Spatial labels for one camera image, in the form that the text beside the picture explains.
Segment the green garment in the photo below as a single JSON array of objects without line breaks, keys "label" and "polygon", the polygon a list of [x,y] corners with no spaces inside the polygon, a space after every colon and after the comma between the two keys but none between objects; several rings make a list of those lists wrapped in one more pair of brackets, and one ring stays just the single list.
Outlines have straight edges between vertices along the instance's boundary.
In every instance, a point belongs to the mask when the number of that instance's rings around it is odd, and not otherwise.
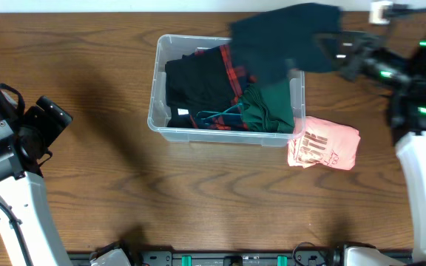
[{"label": "green garment", "polygon": [[190,117],[196,129],[291,134],[295,129],[288,80],[262,87],[249,84],[237,104],[222,112]]}]

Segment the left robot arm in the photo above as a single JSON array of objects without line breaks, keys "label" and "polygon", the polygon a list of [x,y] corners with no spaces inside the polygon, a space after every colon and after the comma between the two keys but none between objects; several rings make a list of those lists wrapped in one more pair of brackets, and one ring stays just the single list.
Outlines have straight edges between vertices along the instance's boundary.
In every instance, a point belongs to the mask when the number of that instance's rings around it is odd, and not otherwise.
[{"label": "left robot arm", "polygon": [[41,166],[72,116],[49,98],[26,108],[0,83],[0,236],[12,265],[71,265],[53,222]]}]

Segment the pink printed shirt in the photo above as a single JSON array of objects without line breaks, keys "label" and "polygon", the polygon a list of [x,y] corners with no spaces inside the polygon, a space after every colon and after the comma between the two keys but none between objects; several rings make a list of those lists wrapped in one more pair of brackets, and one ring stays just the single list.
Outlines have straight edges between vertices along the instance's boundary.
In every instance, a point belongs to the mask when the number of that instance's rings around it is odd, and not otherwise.
[{"label": "pink printed shirt", "polygon": [[303,136],[288,142],[288,165],[322,164],[349,171],[355,166],[360,140],[359,131],[351,126],[307,116]]}]

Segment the red navy plaid garment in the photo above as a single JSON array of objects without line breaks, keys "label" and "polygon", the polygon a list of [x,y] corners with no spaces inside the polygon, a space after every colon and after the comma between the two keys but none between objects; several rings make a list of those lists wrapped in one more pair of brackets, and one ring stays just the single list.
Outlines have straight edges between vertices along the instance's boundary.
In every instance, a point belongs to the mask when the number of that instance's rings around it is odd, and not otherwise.
[{"label": "red navy plaid garment", "polygon": [[212,110],[189,110],[188,115],[180,115],[182,127],[190,129],[211,129],[228,131],[248,131],[248,125],[243,121],[243,104],[240,97],[247,90],[248,86],[254,82],[247,71],[242,66],[236,66],[231,59],[228,44],[220,45],[209,50],[195,52],[191,55],[184,55],[183,58],[197,56],[206,59],[207,55],[213,55],[214,59],[220,59],[218,72],[222,79],[226,79],[226,88],[215,85],[217,90],[212,98],[227,97],[230,104],[223,104]]}]

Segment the black garment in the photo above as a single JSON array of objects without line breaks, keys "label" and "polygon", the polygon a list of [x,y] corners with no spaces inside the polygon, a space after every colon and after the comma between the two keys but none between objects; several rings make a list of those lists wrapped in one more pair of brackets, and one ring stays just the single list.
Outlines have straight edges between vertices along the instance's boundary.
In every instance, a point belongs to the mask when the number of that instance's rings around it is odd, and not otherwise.
[{"label": "black garment", "polygon": [[168,61],[166,104],[173,109],[222,112],[236,97],[218,47]]}]

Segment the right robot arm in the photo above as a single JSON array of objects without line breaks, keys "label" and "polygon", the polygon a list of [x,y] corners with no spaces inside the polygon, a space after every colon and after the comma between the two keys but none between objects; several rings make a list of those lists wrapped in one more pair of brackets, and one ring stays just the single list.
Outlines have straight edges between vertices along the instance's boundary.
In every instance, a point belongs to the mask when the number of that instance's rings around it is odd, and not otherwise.
[{"label": "right robot arm", "polygon": [[340,75],[364,75],[387,86],[387,124],[407,186],[413,223],[414,265],[426,265],[426,38],[404,58],[385,47],[386,38],[343,31],[337,38]]}]

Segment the dark teal garment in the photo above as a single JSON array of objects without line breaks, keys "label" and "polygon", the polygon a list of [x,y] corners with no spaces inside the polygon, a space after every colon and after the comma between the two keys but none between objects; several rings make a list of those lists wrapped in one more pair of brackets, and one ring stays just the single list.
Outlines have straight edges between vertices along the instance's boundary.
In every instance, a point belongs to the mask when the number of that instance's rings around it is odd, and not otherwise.
[{"label": "dark teal garment", "polygon": [[336,67],[314,36],[341,32],[341,9],[318,3],[296,4],[229,25],[233,62],[245,67],[256,82],[272,85],[288,71],[333,72]]}]

